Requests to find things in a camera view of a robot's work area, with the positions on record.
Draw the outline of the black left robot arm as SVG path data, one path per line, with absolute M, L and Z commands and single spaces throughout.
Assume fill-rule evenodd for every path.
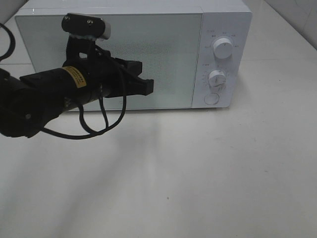
M 7 137 L 32 137 L 42 131 L 56 137 L 81 140 L 114 128 L 106 123 L 101 131 L 84 120 L 84 105 L 98 101 L 106 113 L 105 98 L 143 95 L 154 90 L 152 79 L 141 79 L 140 61 L 113 58 L 93 40 L 69 37 L 66 60 L 59 68 L 12 77 L 0 72 L 0 132 Z M 67 135 L 46 128 L 62 113 L 77 108 L 85 135 Z

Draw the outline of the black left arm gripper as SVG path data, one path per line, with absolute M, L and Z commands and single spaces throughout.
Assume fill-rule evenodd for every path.
M 62 69 L 70 75 L 73 89 L 67 90 L 71 99 L 88 103 L 99 97 L 147 96 L 154 91 L 153 79 L 141 79 L 142 62 L 111 58 L 98 48 L 95 41 L 68 38 L 66 61 Z

